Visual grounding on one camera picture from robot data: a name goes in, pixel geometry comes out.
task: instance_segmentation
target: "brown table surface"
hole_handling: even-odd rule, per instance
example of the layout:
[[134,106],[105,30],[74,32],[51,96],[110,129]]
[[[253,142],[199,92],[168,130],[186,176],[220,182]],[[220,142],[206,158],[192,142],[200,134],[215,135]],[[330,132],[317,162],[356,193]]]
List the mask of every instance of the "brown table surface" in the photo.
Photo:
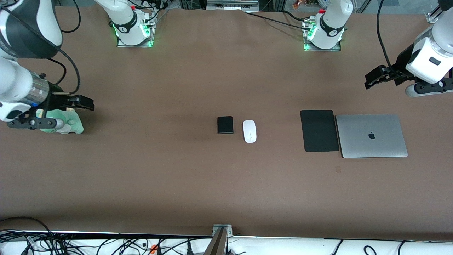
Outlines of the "brown table surface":
[[[365,90],[364,75],[385,63],[375,15],[352,15],[342,52],[323,53],[303,51],[300,30],[239,10],[171,10],[153,48],[119,49],[106,13],[81,10],[63,49],[96,111],[79,112],[80,135],[0,125],[1,216],[54,230],[209,234],[229,223],[242,235],[453,240],[453,94]],[[57,14],[64,29],[77,21],[73,8]],[[422,15],[382,15],[392,61],[427,26]],[[56,59],[72,90],[71,65]],[[21,64],[49,81],[62,73]],[[302,109],[396,113],[409,157],[305,152]],[[229,115],[235,133],[218,135],[216,118]],[[243,141],[247,119],[254,144]]]

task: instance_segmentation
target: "metal bracket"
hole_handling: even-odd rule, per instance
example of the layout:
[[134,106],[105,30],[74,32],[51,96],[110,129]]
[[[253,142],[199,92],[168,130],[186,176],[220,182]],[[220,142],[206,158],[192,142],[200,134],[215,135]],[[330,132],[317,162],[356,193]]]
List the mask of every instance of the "metal bracket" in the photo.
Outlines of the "metal bracket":
[[417,94],[428,94],[433,92],[445,93],[453,89],[453,78],[443,78],[438,83],[429,84],[427,82],[419,82],[414,86]]
[[438,5],[436,8],[434,8],[431,12],[425,14],[426,16],[426,21],[430,24],[436,23],[436,21],[439,19],[439,16],[443,13],[442,9],[440,9],[440,6]]
[[35,129],[52,129],[57,126],[57,120],[54,118],[38,118],[36,117],[36,109],[32,108],[27,113],[23,113],[18,118],[8,122],[10,128],[26,128]]
[[233,236],[230,224],[216,224],[212,226],[212,237],[203,255],[225,255],[227,252],[228,238]]
[[233,228],[232,228],[231,224],[214,224],[214,225],[212,225],[212,235],[215,235],[217,230],[219,230],[222,227],[226,228],[227,237],[233,236]]

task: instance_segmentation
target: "white robotic arm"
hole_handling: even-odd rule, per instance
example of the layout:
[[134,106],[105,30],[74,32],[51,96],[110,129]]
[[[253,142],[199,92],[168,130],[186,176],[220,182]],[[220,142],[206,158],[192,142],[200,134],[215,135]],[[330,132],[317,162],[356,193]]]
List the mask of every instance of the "white robotic arm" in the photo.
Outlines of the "white robotic arm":
[[333,48],[342,38],[349,16],[354,10],[351,0],[334,0],[325,13],[315,15],[315,27],[307,40],[320,49]]
[[438,21],[421,33],[391,67],[380,65],[368,73],[365,88],[391,80],[396,85],[415,81],[406,88],[410,97],[453,92],[453,1],[440,0],[444,12]]
[[116,36],[126,45],[134,46],[150,37],[149,14],[135,9],[126,0],[94,0],[109,15]]
[[[95,0],[110,16],[116,35],[126,45],[150,37],[149,14],[135,10],[126,0]],[[48,110],[94,110],[93,100],[65,93],[17,63],[20,58],[49,59],[60,49],[63,36],[53,0],[19,0],[0,10],[0,120],[11,128],[58,129],[61,121],[46,118]],[[43,109],[43,118],[36,111]]]

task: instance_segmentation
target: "cable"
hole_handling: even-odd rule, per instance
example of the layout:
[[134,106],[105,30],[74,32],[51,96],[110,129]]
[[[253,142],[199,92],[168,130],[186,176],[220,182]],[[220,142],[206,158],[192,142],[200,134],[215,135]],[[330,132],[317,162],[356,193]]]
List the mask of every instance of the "cable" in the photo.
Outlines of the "cable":
[[146,22],[150,21],[150,20],[153,20],[155,17],[157,17],[157,14],[159,14],[159,12],[163,10],[163,9],[159,9],[157,10],[156,14],[154,14],[154,16],[152,16],[151,18],[149,18],[148,20],[145,20]]
[[266,5],[264,5],[264,6],[263,6],[263,8],[261,8],[261,10],[260,10],[260,11],[263,11],[263,10],[264,10],[264,8],[266,8],[266,6],[268,6],[268,5],[269,5],[269,4],[271,3],[271,1],[272,1],[272,0],[269,0],[269,2],[267,2],[267,4],[266,4]]
[[165,16],[165,14],[167,14],[167,12],[168,12],[169,10],[171,10],[171,9],[167,9],[167,10],[164,12],[164,14],[162,14],[162,16],[156,21],[156,25],[157,25],[157,23],[159,23],[159,21]]
[[171,247],[161,247],[161,249],[169,249],[169,250],[173,250],[174,252],[178,253],[179,255],[184,255],[182,254],[181,252],[175,250],[175,249],[172,249]]
[[52,62],[54,62],[54,63],[57,63],[57,64],[61,65],[61,67],[63,67],[63,75],[61,76],[61,78],[60,78],[56,83],[54,83],[55,85],[58,85],[58,84],[60,84],[60,82],[61,82],[61,81],[64,79],[64,77],[66,76],[66,66],[65,66],[64,64],[62,64],[62,63],[60,63],[60,62],[54,60],[54,59],[48,59],[48,60],[50,60],[50,61],[52,61]]
[[[41,224],[41,226],[43,226],[46,229],[49,237],[52,238],[52,231],[50,231],[50,229],[47,227],[46,224],[44,224],[42,221],[40,221],[38,219],[35,219],[35,218],[32,218],[32,217],[17,216],[17,217],[9,217],[9,218],[2,219],[2,220],[0,220],[0,222],[10,221],[10,220],[30,220],[30,221],[35,221],[35,222]],[[50,243],[52,245],[52,249],[55,249],[55,247],[53,246],[53,241],[51,241]]]
[[146,7],[146,6],[141,6],[141,5],[138,5],[134,2],[132,2],[131,0],[127,0],[128,2],[130,2],[131,4],[133,4],[137,9],[149,9],[151,7]]
[[167,253],[167,252],[173,250],[174,248],[176,248],[176,247],[178,247],[178,246],[180,246],[180,245],[183,245],[183,244],[185,244],[185,243],[187,243],[187,242],[194,241],[194,240],[198,240],[198,239],[205,239],[205,237],[192,238],[192,239],[188,239],[187,241],[180,242],[179,244],[177,244],[177,245],[175,245],[175,246],[172,246],[169,250],[164,251],[164,252],[162,253],[162,255],[164,255],[165,253]]
[[72,95],[72,94],[75,94],[79,88],[80,88],[80,74],[79,74],[79,69],[77,68],[76,66],[76,63],[74,63],[74,61],[72,60],[71,57],[68,56],[68,54],[66,54],[66,52],[64,52],[61,48],[57,47],[55,44],[53,44],[51,41],[47,40],[45,37],[43,37],[42,35],[40,35],[38,32],[36,32],[36,30],[34,30],[30,25],[28,25],[27,23],[25,23],[22,19],[20,19],[19,17],[16,16],[16,14],[14,14],[11,10],[9,10],[8,8],[6,8],[5,6],[1,6],[1,9],[2,10],[5,10],[6,12],[8,12],[11,16],[13,16],[14,18],[16,18],[16,20],[21,23],[24,27],[26,27],[29,31],[33,32],[36,36],[38,36],[41,40],[44,40],[46,43],[48,43],[50,46],[52,46],[54,49],[58,50],[61,54],[63,54],[63,56],[65,56],[69,62],[71,62],[72,66],[74,67],[74,71],[76,72],[76,75],[77,75],[77,86],[76,86],[76,89],[72,92],[70,92],[69,94]]
[[75,32],[77,29],[79,29],[80,23],[82,22],[82,17],[80,16],[80,9],[79,9],[79,6],[77,5],[76,0],[72,0],[72,1],[74,2],[74,4],[76,5],[76,8],[77,8],[77,14],[79,15],[79,22],[77,23],[76,28],[74,28],[74,29],[72,29],[72,30],[69,30],[69,31],[61,30],[63,33],[72,33],[72,32]]
[[402,241],[402,242],[400,243],[400,246],[398,246],[398,255],[400,255],[400,253],[401,253],[401,247],[403,246],[403,244],[404,244],[405,242],[406,242],[406,240]]
[[386,47],[384,46],[384,43],[382,42],[381,31],[379,30],[379,19],[380,19],[380,16],[381,16],[381,9],[382,9],[382,5],[384,4],[384,1],[385,0],[381,0],[381,3],[379,4],[379,8],[377,9],[377,17],[376,17],[377,38],[379,39],[379,44],[381,44],[382,52],[384,53],[384,57],[386,59],[386,62],[387,62],[387,65],[389,66],[390,71],[392,71],[392,73],[394,75],[396,75],[398,78],[403,79],[403,80],[407,80],[406,78],[404,78],[401,75],[397,74],[396,71],[393,69],[393,67],[392,67],[392,65],[390,63],[390,60],[389,60],[389,56],[387,55]]
[[190,241],[187,242],[187,254],[186,255],[193,255],[192,245],[190,244]]
[[340,242],[337,244],[337,247],[335,247],[335,250],[333,251],[332,255],[336,255],[338,249],[340,248],[341,243],[344,241],[344,239],[341,239]]
[[366,245],[365,247],[363,247],[363,252],[364,252],[366,255],[371,255],[371,254],[369,254],[368,251],[367,251],[368,248],[370,248],[370,249],[373,251],[374,255],[377,255],[377,253],[376,253],[376,251],[373,249],[373,247],[371,247],[371,246],[369,246],[369,245]]
[[295,20],[298,20],[298,21],[304,21],[304,19],[308,19],[308,18],[311,17],[311,16],[308,16],[308,17],[305,17],[305,18],[298,18],[298,17],[294,16],[292,13],[290,13],[287,10],[283,10],[282,12],[288,14],[289,16],[291,16],[291,18],[293,18]]
[[299,28],[299,29],[302,29],[302,30],[310,30],[309,28],[299,27],[299,26],[295,26],[295,25],[292,25],[292,24],[288,24],[288,23],[285,23],[285,22],[278,21],[278,20],[273,20],[273,19],[270,19],[270,18],[267,18],[267,17],[264,17],[264,16],[256,15],[256,14],[251,13],[251,12],[246,12],[246,13],[249,14],[249,15],[253,15],[253,16],[256,16],[256,17],[263,18],[265,20],[270,20],[270,21],[277,22],[277,23],[280,23],[280,24],[283,24],[283,25],[287,25],[287,26],[290,26],[290,27],[295,27],[295,28]]
[[107,239],[107,240],[105,240],[105,241],[103,241],[103,242],[101,243],[101,245],[99,246],[99,248],[98,248],[97,251],[96,251],[96,255],[99,255],[99,251],[101,250],[101,247],[102,247],[103,245],[105,245],[106,242],[108,242],[108,241],[109,241],[109,239]]

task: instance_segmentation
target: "laptop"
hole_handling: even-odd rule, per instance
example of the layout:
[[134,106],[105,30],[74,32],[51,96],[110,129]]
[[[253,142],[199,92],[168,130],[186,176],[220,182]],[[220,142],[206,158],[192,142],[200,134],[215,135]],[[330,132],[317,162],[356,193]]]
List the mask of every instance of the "laptop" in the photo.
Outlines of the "laptop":
[[337,115],[336,119],[344,158],[407,157],[398,115]]

